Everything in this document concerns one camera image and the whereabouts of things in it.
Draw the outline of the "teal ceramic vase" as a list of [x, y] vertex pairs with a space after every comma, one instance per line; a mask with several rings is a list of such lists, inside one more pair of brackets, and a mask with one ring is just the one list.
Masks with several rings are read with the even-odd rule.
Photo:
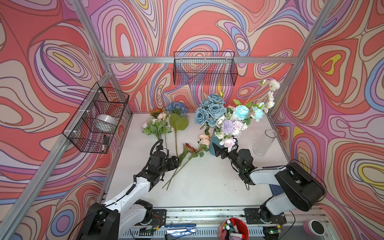
[[217, 157], [215, 146], [217, 146], [217, 148], [220, 149], [220, 150], [223, 148], [223, 146], [220, 145], [220, 140], [219, 140], [219, 138], [218, 138], [215, 134], [213, 134], [212, 139], [211, 139], [211, 143], [210, 143], [209, 152], [210, 152], [213, 156]]

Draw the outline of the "peach carnation stem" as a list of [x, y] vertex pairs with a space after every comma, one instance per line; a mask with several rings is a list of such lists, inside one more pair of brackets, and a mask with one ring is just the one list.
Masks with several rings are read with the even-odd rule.
[[202, 158], [204, 156], [205, 152], [209, 151], [209, 147], [210, 147], [210, 143], [211, 143], [212, 137], [209, 136], [209, 135], [206, 135], [206, 134], [201, 134], [201, 135], [199, 135], [199, 138], [200, 138], [199, 141], [198, 141], [199, 146], [197, 148], [195, 148], [197, 151], [195, 153], [193, 153], [193, 154], [188, 154], [185, 157], [185, 159], [183, 160], [183, 163], [182, 163], [182, 169], [191, 159], [198, 158], [198, 157]]

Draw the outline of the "clear glass vase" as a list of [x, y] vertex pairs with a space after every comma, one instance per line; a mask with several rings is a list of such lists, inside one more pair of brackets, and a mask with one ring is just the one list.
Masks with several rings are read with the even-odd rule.
[[263, 135], [256, 141], [253, 152], [260, 157], [263, 157], [267, 154], [272, 143], [277, 137], [275, 130], [267, 129], [264, 131]]

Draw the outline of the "blue hydrangea bunch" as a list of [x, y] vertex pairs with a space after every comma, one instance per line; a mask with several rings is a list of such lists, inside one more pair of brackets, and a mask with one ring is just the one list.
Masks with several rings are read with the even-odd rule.
[[241, 136], [248, 129], [251, 121], [259, 122], [264, 117], [264, 112], [256, 107], [248, 108], [240, 101], [234, 100], [235, 106], [225, 107], [224, 99], [217, 94], [210, 94], [202, 101], [195, 111], [194, 123], [209, 129], [213, 129], [219, 140]]

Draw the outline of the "blue hydrangea stem with leaves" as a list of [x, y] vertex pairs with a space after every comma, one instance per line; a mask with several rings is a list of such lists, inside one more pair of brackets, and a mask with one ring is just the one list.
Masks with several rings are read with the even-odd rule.
[[178, 157], [179, 151], [178, 151], [177, 133], [178, 131], [185, 130], [189, 124], [189, 120], [187, 117], [188, 109], [184, 103], [173, 102], [166, 107], [166, 112], [169, 116], [170, 125], [174, 129], [175, 148], [176, 148], [176, 155]]

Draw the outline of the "pink rose stem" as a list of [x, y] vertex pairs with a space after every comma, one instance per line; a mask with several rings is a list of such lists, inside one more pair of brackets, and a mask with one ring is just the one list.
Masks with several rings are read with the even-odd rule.
[[220, 141], [220, 146], [227, 148], [228, 152], [232, 151], [232, 148], [237, 144], [237, 139], [234, 138], [227, 138], [227, 139], [222, 139]]

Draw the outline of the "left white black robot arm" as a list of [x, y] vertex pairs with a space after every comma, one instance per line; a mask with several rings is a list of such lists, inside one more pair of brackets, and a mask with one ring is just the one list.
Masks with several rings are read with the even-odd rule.
[[166, 172], [179, 167], [179, 158], [157, 147], [133, 183], [104, 204], [93, 204], [76, 236], [77, 240], [117, 240], [134, 225], [152, 220], [152, 204], [141, 199], [164, 179]]

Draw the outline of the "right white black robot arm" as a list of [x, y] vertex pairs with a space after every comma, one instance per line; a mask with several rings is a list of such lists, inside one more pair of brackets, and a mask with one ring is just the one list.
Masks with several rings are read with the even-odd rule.
[[248, 186], [279, 186], [283, 192], [267, 199], [256, 211], [255, 221], [271, 224], [277, 216], [291, 210], [309, 211], [326, 195], [326, 188], [298, 163], [290, 161], [283, 166], [256, 168], [250, 150], [221, 148], [213, 144], [215, 156], [229, 159], [232, 168]]

